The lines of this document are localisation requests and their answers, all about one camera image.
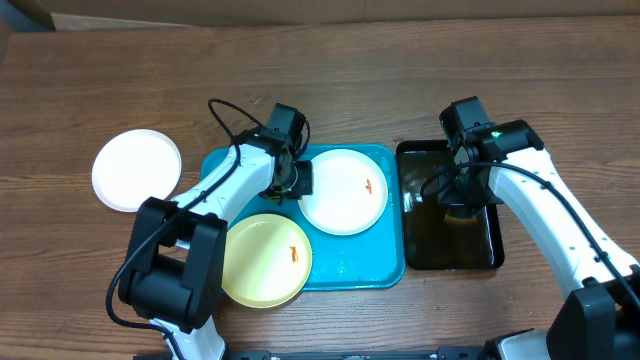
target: black tray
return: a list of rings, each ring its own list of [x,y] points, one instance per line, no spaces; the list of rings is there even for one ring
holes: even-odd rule
[[[418,195],[439,165],[453,165],[447,142],[402,142],[396,149],[396,160],[409,266],[416,270],[499,268],[504,263],[504,249],[495,205],[486,206],[474,218],[457,218],[454,209],[438,206],[435,196],[422,199]]]

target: teal tray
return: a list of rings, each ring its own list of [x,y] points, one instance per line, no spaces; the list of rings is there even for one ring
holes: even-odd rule
[[[313,265],[303,291],[387,288],[395,285],[405,271],[402,237],[402,202],[396,171],[396,159],[382,145],[310,145],[301,160],[334,149],[349,149],[371,158],[387,179],[387,206],[378,221],[369,229],[351,236],[335,236],[318,230],[304,217],[297,201],[285,200],[281,206],[259,196],[249,201],[235,223],[249,216],[274,213],[298,224],[311,242]],[[201,177],[207,176],[227,156],[227,149],[209,154],[202,164]]]

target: wooden table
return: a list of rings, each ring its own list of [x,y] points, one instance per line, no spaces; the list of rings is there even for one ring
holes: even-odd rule
[[[311,143],[443,138],[438,113],[478,95],[498,123],[526,119],[596,221],[640,257],[640,18],[15,34],[0,67],[0,356],[129,359],[155,332],[107,318],[105,289],[133,214],[98,201],[100,147],[128,129],[169,135],[178,192],[229,140],[210,97],[266,119],[301,109]],[[225,109],[234,132],[249,126]],[[407,269],[387,290],[304,293],[254,311],[223,301],[232,349],[415,350],[547,328],[562,297],[545,259],[501,209],[498,271]],[[134,318],[118,303],[119,313]]]

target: small orange mark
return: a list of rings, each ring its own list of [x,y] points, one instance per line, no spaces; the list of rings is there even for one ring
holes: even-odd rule
[[[295,264],[295,263],[298,262],[298,253],[296,253],[296,247],[295,246],[289,246],[289,249],[291,249],[291,260]]]

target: yellow plate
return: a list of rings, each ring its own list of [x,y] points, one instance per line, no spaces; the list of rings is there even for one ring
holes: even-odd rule
[[[260,214],[237,223],[227,234],[222,288],[253,308],[285,303],[311,273],[311,244],[293,221]]]

